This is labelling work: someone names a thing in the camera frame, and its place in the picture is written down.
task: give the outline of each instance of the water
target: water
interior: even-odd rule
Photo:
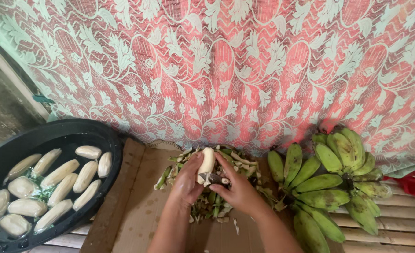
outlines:
[[[34,183],[36,183],[39,186],[45,176],[50,174],[53,170],[57,169],[59,166],[61,166],[65,162],[70,161],[72,159],[77,159],[78,162],[80,163],[80,166],[74,172],[74,173],[79,173],[81,171],[81,168],[84,166],[84,164],[90,161],[90,159],[88,158],[83,158],[81,156],[76,155],[75,153],[76,148],[82,145],[96,146],[102,150],[102,153],[109,151],[109,145],[105,145],[105,147],[100,146],[100,140],[96,140],[96,139],[94,140],[94,137],[92,135],[77,134],[77,135],[62,136],[60,138],[56,138],[51,141],[43,143],[42,145],[31,150],[31,152],[28,152],[28,154],[25,156],[26,158],[27,156],[35,154],[35,153],[41,153],[42,155],[44,155],[47,152],[51,151],[52,149],[56,149],[56,148],[62,149],[62,154],[56,159],[56,161],[52,164],[52,166],[48,169],[48,171],[43,176],[35,177],[31,174],[31,170],[33,169],[33,167],[30,167],[27,171],[25,171],[23,175],[30,178]],[[10,169],[11,168],[6,168],[3,170],[6,170],[6,174],[7,174],[7,172]],[[95,174],[92,181],[95,181],[98,179],[99,179],[98,175]],[[3,182],[0,181],[0,190],[6,189],[8,184],[9,182],[3,186]],[[35,195],[33,195],[32,198],[42,200],[46,203],[49,197],[51,196],[51,194],[53,193],[54,189],[55,187],[46,189],[46,190],[41,190],[40,192],[35,193]],[[69,198],[72,200],[72,202],[74,202],[75,199],[78,198],[80,195],[81,195],[80,193],[74,193],[73,190],[71,190],[70,193],[67,195],[66,199]],[[10,202],[16,199],[17,198],[14,195],[10,194]],[[71,209],[65,215],[63,215],[58,221],[56,221],[54,223],[54,226],[60,223],[61,221],[64,221],[66,218],[68,218],[74,213],[75,211]],[[32,225],[30,231],[28,231],[26,234],[22,235],[19,238],[13,238],[8,233],[3,231],[3,229],[0,228],[0,242],[11,243],[11,242],[21,240],[18,244],[18,247],[19,248],[28,247],[29,245],[28,238],[30,238],[31,236],[34,236],[33,228],[36,222],[40,218],[34,218],[34,217],[29,217],[29,216],[24,216],[24,218]],[[7,245],[5,245],[5,247],[0,246],[0,250],[5,251],[6,247]]]

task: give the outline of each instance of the knife blade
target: knife blade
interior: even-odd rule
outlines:
[[[210,184],[219,184],[223,185],[224,187],[231,185],[231,181],[229,181],[229,179],[227,179],[226,177],[221,177],[215,173],[204,172],[200,173],[199,176],[205,180],[204,187]]]

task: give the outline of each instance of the lace curtain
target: lace curtain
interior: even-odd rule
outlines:
[[[58,118],[255,156],[342,124],[415,169],[415,0],[0,0],[0,45]]]

